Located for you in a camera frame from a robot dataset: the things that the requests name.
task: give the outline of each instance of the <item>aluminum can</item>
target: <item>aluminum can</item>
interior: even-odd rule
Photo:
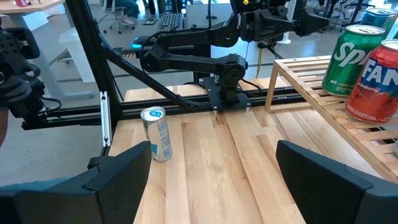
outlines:
[[[386,31],[384,33],[384,38],[386,38],[388,33],[390,33],[392,26],[396,22],[397,17],[398,11],[393,9],[368,9],[361,20],[361,25],[383,28]]]
[[[322,87],[332,95],[348,96],[368,61],[370,52],[383,39],[379,27],[352,25],[337,39]]]
[[[141,111],[145,134],[151,143],[152,158],[163,162],[172,156],[166,111],[160,106],[153,106]]]
[[[383,40],[370,54],[346,111],[361,121],[385,123],[397,109],[398,40]]]

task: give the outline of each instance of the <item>computer keyboard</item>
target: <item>computer keyboard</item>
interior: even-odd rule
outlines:
[[[160,19],[159,26],[157,31],[160,32],[167,32],[170,30],[179,30],[183,29],[183,14],[182,13],[175,13],[175,14],[168,14],[164,15]]]

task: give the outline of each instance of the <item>blue and silver can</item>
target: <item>blue and silver can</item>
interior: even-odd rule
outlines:
[[[141,118],[151,143],[152,158],[158,162],[166,161],[172,156],[166,111],[160,106],[153,106],[142,110]]]
[[[396,22],[397,17],[398,11],[393,9],[368,9],[362,18],[361,25],[383,28],[386,31],[384,33],[384,38],[386,38],[388,33],[390,33],[392,26]]]

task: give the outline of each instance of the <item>wooden slat rack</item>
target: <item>wooden slat rack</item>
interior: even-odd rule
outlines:
[[[317,110],[340,135],[363,156],[385,179],[398,183],[398,157],[393,143],[388,139],[398,138],[398,118],[388,123],[371,124],[358,121],[345,112],[347,98],[331,96],[321,87],[330,56],[275,60],[271,74],[266,111]],[[278,74],[288,81],[307,101],[271,106]]]

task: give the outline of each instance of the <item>silver can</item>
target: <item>silver can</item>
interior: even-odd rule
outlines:
[[[152,158],[163,162],[172,156],[166,111],[160,106],[153,106],[141,111],[147,139],[150,140]]]

